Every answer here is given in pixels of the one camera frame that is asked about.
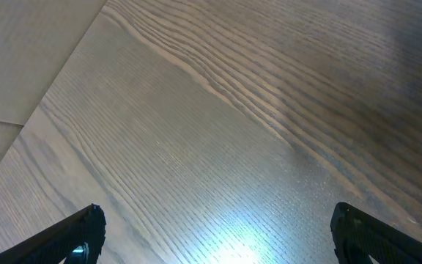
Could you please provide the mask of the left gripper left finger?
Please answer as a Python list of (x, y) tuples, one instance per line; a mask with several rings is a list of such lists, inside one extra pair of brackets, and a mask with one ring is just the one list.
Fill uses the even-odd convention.
[(0, 264), (96, 264), (105, 240), (105, 214), (91, 204), (0, 253)]

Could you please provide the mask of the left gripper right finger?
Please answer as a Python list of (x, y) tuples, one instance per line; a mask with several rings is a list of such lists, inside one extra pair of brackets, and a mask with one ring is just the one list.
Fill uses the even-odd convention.
[(420, 241), (346, 202), (336, 204), (330, 230), (342, 264), (422, 264)]

